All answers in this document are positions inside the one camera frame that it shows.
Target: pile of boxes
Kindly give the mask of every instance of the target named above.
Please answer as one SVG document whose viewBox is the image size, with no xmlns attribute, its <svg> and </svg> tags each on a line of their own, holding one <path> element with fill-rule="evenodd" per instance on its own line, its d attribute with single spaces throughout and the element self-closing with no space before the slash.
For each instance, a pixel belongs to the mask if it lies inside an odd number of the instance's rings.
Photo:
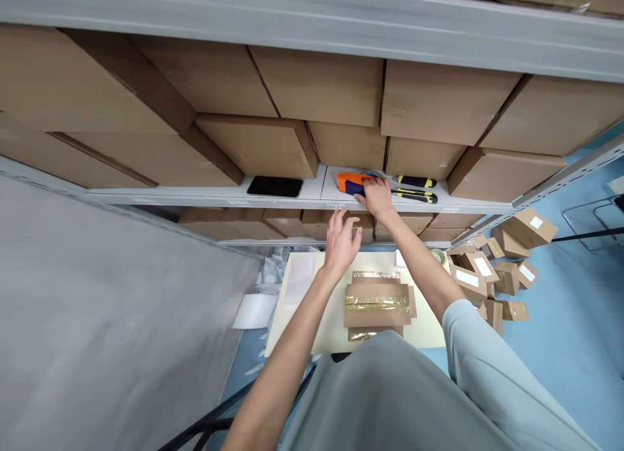
<svg viewBox="0 0 624 451">
<path fill-rule="evenodd" d="M 451 276 L 500 335 L 502 320 L 528 321 L 529 316 L 525 303 L 497 300 L 496 293 L 517 296 L 531 287 L 539 273 L 527 260 L 530 250 L 550 243 L 557 231 L 554 224 L 527 208 L 492 229 L 491 238 L 479 235 L 473 244 L 447 252 Z M 503 257 L 513 261 L 492 266 L 492 261 Z"/>
</svg>

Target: white table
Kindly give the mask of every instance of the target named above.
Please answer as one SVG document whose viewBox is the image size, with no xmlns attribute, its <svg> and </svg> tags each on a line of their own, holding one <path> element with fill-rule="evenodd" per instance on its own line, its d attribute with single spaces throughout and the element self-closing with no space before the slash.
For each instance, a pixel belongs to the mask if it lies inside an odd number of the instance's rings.
<svg viewBox="0 0 624 451">
<path fill-rule="evenodd" d="M 314 274 L 320 269 L 325 260 L 325 253 L 292 253 L 286 266 L 284 283 L 281 286 L 273 323 L 271 324 L 266 342 L 265 356 L 269 356 L 273 351 L 277 341 L 283 333 L 286 325 L 290 321 L 297 304 L 289 304 L 285 299 L 285 291 L 288 285 L 291 268 L 295 258 L 314 257 Z M 351 283 L 353 271 L 374 270 L 374 271 L 398 271 L 401 274 L 401 283 L 412 285 L 416 298 L 416 310 L 418 316 L 412 318 L 411 325 L 404 326 L 404 338 L 417 348 L 444 347 L 446 345 L 442 327 L 437 321 L 433 311 L 423 298 L 414 280 L 411 278 L 407 268 L 395 267 L 395 254 L 389 253 L 358 253 L 351 267 L 346 271 L 343 278 L 338 282 L 335 290 L 331 294 L 330 300 L 325 308 L 325 313 L 320 321 L 317 337 L 312 346 L 312 354 L 322 354 L 325 352 L 352 352 L 362 341 L 351 342 L 348 340 L 348 330 L 344 327 L 345 317 L 345 290 L 347 284 Z"/>
</svg>

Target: white label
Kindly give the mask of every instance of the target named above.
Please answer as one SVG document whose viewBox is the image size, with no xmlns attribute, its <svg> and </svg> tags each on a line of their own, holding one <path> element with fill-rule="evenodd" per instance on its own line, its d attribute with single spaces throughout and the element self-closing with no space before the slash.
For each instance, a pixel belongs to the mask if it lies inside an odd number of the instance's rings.
<svg viewBox="0 0 624 451">
<path fill-rule="evenodd" d="M 492 271 L 489 269 L 486 260 L 483 258 L 474 258 L 474 263 L 479 268 L 481 275 L 484 277 L 489 277 L 492 275 Z"/>
<path fill-rule="evenodd" d="M 525 275 L 529 282 L 533 282 L 535 279 L 535 275 L 525 265 L 520 266 L 520 272 Z"/>
<path fill-rule="evenodd" d="M 535 227 L 535 228 L 540 228 L 541 225 L 543 224 L 543 222 L 541 221 L 541 218 L 539 217 L 533 217 L 533 219 L 531 220 L 530 224 Z"/>
<path fill-rule="evenodd" d="M 455 272 L 455 278 L 462 282 L 469 283 L 470 285 L 474 285 L 475 287 L 479 286 L 479 278 L 475 276 L 471 276 L 470 274 L 466 274 L 462 271 Z"/>
</svg>

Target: smartphone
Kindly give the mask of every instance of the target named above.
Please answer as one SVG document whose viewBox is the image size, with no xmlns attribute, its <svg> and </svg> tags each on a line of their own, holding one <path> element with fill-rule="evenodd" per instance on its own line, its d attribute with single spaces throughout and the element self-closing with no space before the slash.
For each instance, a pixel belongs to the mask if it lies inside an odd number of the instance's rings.
<svg viewBox="0 0 624 451">
<path fill-rule="evenodd" d="M 255 177 L 247 189 L 247 194 L 296 198 L 303 184 L 303 180 L 293 178 Z"/>
</svg>

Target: gray wall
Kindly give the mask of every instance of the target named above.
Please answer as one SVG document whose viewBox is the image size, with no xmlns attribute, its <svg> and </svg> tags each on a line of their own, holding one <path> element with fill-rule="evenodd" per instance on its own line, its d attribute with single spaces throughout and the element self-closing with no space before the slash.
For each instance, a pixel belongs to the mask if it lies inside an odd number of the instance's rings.
<svg viewBox="0 0 624 451">
<path fill-rule="evenodd" d="M 0 449 L 163 445 L 218 403 L 258 269 L 0 177 Z"/>
</svg>

